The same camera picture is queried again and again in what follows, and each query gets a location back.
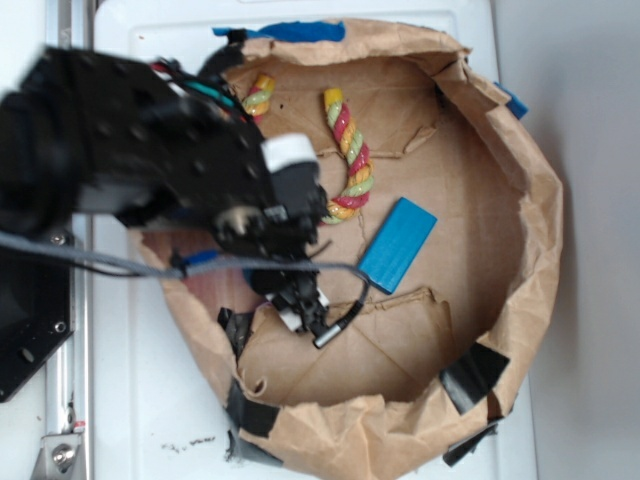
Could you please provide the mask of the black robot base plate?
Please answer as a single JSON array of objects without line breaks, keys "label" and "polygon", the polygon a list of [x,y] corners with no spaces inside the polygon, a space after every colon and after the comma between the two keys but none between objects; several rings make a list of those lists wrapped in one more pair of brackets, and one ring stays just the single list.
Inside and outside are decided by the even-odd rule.
[{"label": "black robot base plate", "polygon": [[71,334],[73,272],[1,250],[1,401],[10,401]]}]

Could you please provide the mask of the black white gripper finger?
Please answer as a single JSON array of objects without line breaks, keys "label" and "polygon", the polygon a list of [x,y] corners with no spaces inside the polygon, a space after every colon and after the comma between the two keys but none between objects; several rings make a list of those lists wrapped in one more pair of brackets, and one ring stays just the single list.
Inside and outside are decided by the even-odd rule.
[{"label": "black white gripper finger", "polygon": [[327,323],[329,301],[317,286],[315,272],[254,269],[248,271],[248,283],[275,307],[291,332],[310,332],[316,348],[323,348],[344,330],[340,324]]}]

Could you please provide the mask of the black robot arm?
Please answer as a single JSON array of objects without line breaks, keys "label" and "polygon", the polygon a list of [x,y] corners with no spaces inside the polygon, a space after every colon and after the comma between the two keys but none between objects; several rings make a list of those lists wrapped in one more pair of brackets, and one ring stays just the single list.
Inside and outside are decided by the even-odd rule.
[{"label": "black robot arm", "polygon": [[49,48],[1,102],[1,244],[141,276],[148,267],[55,249],[43,237],[76,214],[108,214],[130,229],[192,228],[223,252],[176,258],[167,271],[243,268],[289,329],[323,347],[342,331],[307,249],[326,214],[307,136],[265,137],[222,80]]}]

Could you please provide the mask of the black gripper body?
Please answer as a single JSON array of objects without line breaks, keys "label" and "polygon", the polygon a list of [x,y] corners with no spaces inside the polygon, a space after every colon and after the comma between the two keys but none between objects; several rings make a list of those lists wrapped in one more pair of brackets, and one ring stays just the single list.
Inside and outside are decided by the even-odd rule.
[{"label": "black gripper body", "polygon": [[215,217],[214,238],[223,250],[238,256],[305,260],[327,213],[312,143],[302,133],[284,134],[265,140],[259,152],[266,185],[251,189],[251,200]]}]

